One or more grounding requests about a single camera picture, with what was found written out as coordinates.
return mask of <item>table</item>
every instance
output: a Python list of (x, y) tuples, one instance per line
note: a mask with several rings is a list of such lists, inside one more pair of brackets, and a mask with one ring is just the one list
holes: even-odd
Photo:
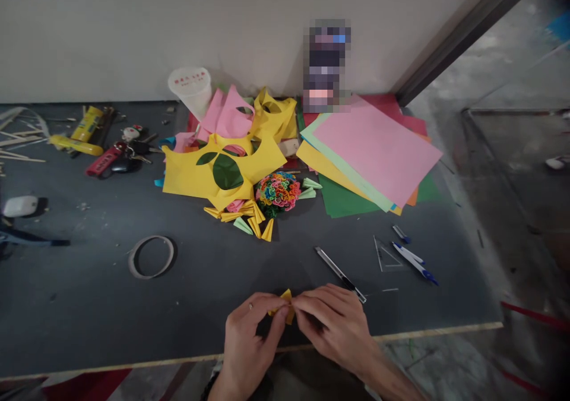
[[(161, 137), (171, 102), (115, 103), (130, 124)], [(0, 106), (0, 111), (8, 109)], [(80, 105), (33, 107), (45, 117), (80, 118)], [(52, 133), (57, 125), (50, 124)], [(118, 138), (126, 124), (115, 125)], [(164, 164), (104, 181), (85, 176), (94, 158), (72, 160), (45, 144), (17, 153), (47, 163), (5, 161), (6, 199), (34, 194), (49, 211), (16, 219), (14, 227), (69, 247), (10, 245), (0, 260), (0, 377), (38, 375), (211, 358), (223, 353), (227, 315), (255, 291), (293, 294), (328, 282), (340, 284), (315, 254), (319, 245), (367, 296), (370, 332), (379, 340), (501, 326), (498, 304), (482, 276), (437, 166), (432, 172), (443, 200), (407, 207), (401, 217), (375, 212), (330, 219), (320, 192), (298, 201), (275, 222), (273, 242), (248, 236), (202, 210), (203, 199), (162, 193), (153, 184)], [(435, 287), (409, 267), (381, 272), (373, 235), (397, 241), (397, 223), (410, 249), (426, 260)], [(128, 252), (140, 239), (164, 235), (177, 246), (171, 268), (152, 280), (135, 279)], [(159, 269), (166, 246), (153, 241), (143, 270)], [(384, 291), (397, 288), (397, 291)], [(296, 323), (280, 346), (307, 345)]]

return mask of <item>wall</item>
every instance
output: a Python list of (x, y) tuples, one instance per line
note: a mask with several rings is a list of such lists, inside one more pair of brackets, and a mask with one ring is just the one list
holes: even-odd
[(0, 102), (171, 99), (184, 65), (296, 94), (314, 18), (351, 20), (346, 87), (390, 91), (477, 1), (0, 0)]

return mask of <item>paper flower ball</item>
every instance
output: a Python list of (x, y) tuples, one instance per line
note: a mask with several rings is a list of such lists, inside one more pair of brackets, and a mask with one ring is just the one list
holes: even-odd
[(255, 200), (259, 209), (269, 218), (290, 211), (301, 194), (301, 184), (294, 175), (274, 172), (262, 179), (255, 191)]

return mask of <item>white plastic cup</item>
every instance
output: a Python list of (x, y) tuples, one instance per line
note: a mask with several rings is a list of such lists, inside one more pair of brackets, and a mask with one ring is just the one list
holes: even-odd
[(210, 73), (205, 68), (182, 67), (168, 78), (168, 87), (200, 122), (206, 116), (212, 99)]

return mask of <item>concrete floor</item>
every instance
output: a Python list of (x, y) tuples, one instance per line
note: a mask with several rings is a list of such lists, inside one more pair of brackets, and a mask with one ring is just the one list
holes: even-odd
[[(465, 231), (497, 301), (558, 316), (567, 313), (568, 292), (543, 247), (549, 236), (570, 232), (570, 178), (552, 176), (541, 162), (570, 151), (563, 150), (567, 137), (559, 135), (570, 128), (564, 129), (565, 122), (556, 116), (478, 117), (495, 151), (494, 161), (460, 110), (473, 103), (479, 108), (569, 106), (567, 51), (479, 100), (558, 44), (545, 28), (566, 9), (563, 0), (522, 0), (410, 105), (416, 116), (428, 121), (434, 145), (444, 151), (445, 163), (455, 172), (446, 171), (446, 181), (461, 205)], [(505, 185), (500, 169), (514, 180), (519, 197)], [(533, 220), (542, 238), (529, 233), (525, 218)], [(500, 370), (550, 388), (560, 359), (570, 353), (568, 344), (557, 331), (518, 314), (506, 312), (504, 323), (501, 330), (414, 339), (411, 344), (398, 341), (384, 348), (433, 399), (535, 399)], [(188, 366), (172, 399), (196, 399), (213, 366)], [(159, 400), (177, 371), (175, 365), (134, 370), (110, 399)], [(30, 394), (26, 399), (41, 397)]]

